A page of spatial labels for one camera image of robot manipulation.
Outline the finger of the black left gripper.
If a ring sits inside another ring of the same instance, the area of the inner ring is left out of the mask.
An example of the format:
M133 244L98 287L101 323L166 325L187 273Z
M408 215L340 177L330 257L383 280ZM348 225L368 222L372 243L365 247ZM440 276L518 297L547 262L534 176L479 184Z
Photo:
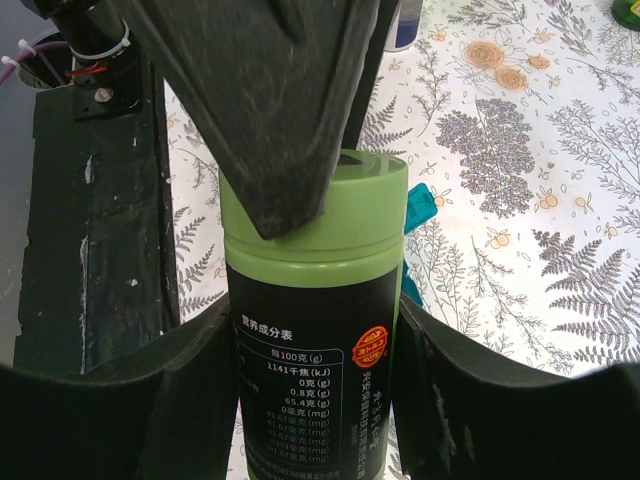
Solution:
M119 1L258 234L317 217L377 23L375 1Z
M381 63L389 29L397 10L398 0L382 0L378 7L377 19L369 40L363 72L360 78L351 111L342 138L343 149L356 149L363 129L377 72Z

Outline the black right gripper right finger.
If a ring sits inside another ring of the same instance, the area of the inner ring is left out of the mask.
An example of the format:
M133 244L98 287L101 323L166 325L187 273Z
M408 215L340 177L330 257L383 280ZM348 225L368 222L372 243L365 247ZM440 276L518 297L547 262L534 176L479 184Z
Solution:
M501 356L400 300L392 401L414 479L635 479L639 368L576 379Z

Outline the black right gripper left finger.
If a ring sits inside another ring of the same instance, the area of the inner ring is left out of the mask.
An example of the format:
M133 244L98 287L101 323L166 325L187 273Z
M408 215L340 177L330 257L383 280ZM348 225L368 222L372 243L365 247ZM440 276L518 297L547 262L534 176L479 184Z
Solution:
M223 479L238 393L226 296L85 375L1 370L4 479Z

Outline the teal weekly pill organizer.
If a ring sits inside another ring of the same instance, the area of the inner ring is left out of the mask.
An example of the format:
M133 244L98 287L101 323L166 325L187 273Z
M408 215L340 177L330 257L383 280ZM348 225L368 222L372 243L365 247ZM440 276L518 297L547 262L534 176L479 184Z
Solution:
M438 213L435 198L425 183L419 183L408 192L404 234L409 235ZM409 266L403 261L401 292L417 305L423 306L421 293L409 274Z

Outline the green pill bottle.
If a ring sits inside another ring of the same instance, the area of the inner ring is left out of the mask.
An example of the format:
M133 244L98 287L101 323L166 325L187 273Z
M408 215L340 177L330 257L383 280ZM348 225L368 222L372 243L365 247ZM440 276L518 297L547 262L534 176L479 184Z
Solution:
M407 194L403 160L345 150L323 213L265 240L221 182L251 478L383 475Z

